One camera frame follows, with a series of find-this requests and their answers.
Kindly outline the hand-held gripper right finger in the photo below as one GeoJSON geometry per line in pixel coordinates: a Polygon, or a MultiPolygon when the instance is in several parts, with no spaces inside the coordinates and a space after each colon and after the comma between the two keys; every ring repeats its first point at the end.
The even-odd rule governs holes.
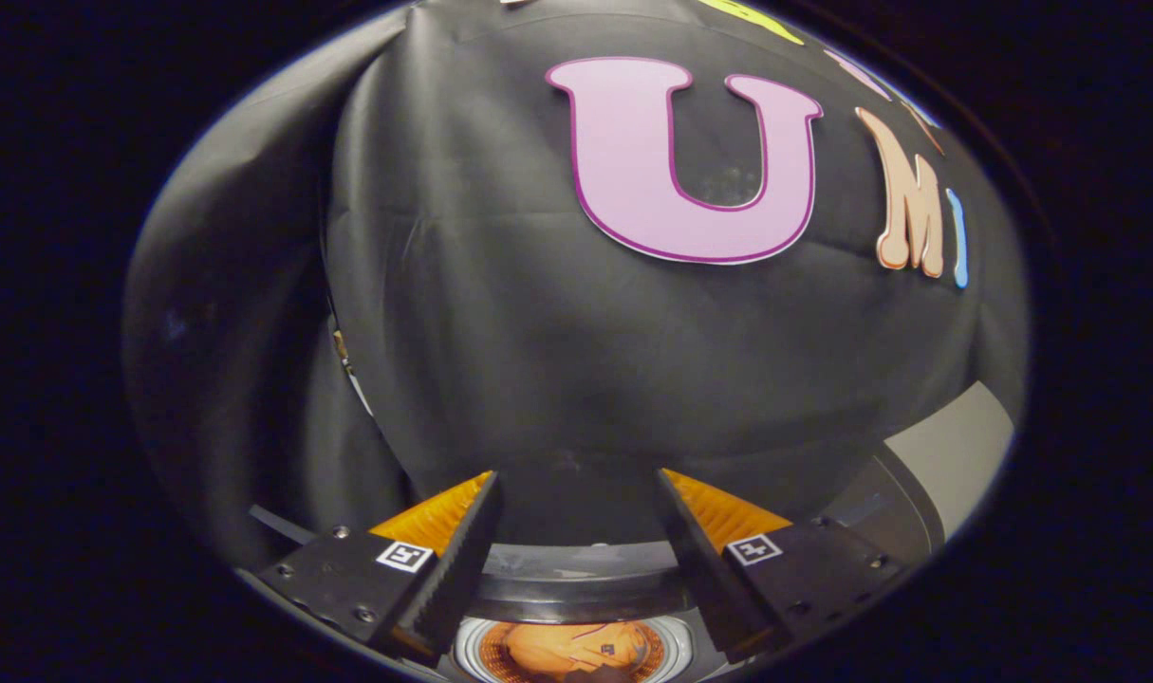
{"type": "Polygon", "coordinates": [[[654,485],[684,590],[732,665],[806,648],[904,578],[896,555],[828,516],[792,521],[672,470],[654,485]]]}

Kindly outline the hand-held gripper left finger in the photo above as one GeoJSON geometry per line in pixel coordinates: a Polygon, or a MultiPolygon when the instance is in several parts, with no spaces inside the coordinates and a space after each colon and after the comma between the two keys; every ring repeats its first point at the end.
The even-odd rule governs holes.
{"type": "Polygon", "coordinates": [[[437,665],[466,618],[503,513],[502,471],[377,521],[333,516],[238,569],[264,605],[337,665],[437,665]]]}

